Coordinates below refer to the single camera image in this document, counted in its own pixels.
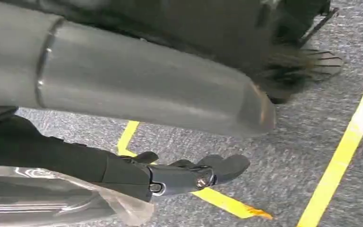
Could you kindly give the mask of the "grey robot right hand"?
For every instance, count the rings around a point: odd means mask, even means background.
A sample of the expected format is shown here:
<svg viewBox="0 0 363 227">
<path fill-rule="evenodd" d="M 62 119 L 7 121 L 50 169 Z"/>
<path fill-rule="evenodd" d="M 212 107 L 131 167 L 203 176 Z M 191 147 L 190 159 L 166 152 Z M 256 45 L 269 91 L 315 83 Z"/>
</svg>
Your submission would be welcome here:
<svg viewBox="0 0 363 227">
<path fill-rule="evenodd" d="M 0 166 L 43 168 L 148 202 L 234 180 L 249 159 L 156 165 L 42 135 L 19 108 L 255 136 L 274 129 L 260 77 L 279 4 L 0 0 Z"/>
</svg>

